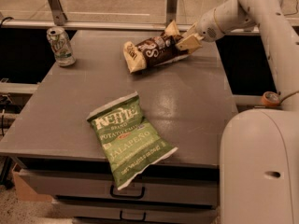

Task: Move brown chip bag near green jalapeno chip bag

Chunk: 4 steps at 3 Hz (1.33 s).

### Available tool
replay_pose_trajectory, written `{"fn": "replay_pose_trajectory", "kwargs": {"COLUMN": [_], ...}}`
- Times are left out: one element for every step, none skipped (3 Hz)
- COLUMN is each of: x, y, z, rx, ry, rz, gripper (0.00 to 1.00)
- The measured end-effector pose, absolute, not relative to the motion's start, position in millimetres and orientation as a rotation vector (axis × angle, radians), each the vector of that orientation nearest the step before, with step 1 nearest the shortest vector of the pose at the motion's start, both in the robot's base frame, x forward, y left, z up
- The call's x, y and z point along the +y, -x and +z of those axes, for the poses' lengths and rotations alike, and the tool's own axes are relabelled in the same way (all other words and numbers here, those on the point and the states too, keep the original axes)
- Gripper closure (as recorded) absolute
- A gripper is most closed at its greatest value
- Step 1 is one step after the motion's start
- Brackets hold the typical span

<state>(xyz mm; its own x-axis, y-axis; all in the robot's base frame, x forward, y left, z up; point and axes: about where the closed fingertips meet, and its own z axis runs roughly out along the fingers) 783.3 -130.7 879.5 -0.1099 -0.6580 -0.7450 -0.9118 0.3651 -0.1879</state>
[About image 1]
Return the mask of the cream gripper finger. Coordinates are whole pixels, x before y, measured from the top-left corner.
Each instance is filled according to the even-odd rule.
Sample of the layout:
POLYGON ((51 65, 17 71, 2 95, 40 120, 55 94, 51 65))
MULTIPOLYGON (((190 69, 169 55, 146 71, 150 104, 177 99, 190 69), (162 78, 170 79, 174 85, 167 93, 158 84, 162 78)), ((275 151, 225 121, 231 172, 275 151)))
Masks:
POLYGON ((202 47, 202 40, 204 38, 199 34, 192 34, 181 39, 177 44, 176 48, 180 51, 187 50, 189 54, 193 53, 197 49, 202 47))
POLYGON ((193 35, 197 33, 196 29, 197 23, 194 23, 182 36, 188 37, 189 35, 193 35))

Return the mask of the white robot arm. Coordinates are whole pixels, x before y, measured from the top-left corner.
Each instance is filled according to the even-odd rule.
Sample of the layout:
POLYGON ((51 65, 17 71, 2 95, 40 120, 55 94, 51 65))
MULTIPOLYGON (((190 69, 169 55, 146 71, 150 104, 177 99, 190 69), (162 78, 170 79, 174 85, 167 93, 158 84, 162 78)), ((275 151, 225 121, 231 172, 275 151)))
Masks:
POLYGON ((299 224, 299 35, 281 0, 229 0, 191 28, 206 42, 257 26, 278 103, 234 116, 220 151, 221 224, 299 224))

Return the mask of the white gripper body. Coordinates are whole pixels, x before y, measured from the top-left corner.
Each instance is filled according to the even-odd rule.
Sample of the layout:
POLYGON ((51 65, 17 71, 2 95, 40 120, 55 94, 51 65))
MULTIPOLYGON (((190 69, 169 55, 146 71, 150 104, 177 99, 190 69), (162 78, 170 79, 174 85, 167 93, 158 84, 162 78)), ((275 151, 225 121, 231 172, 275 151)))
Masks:
POLYGON ((215 20, 215 9, 209 10, 201 16, 196 23, 196 32, 202 36, 206 42, 214 42, 224 37, 224 32, 215 20))

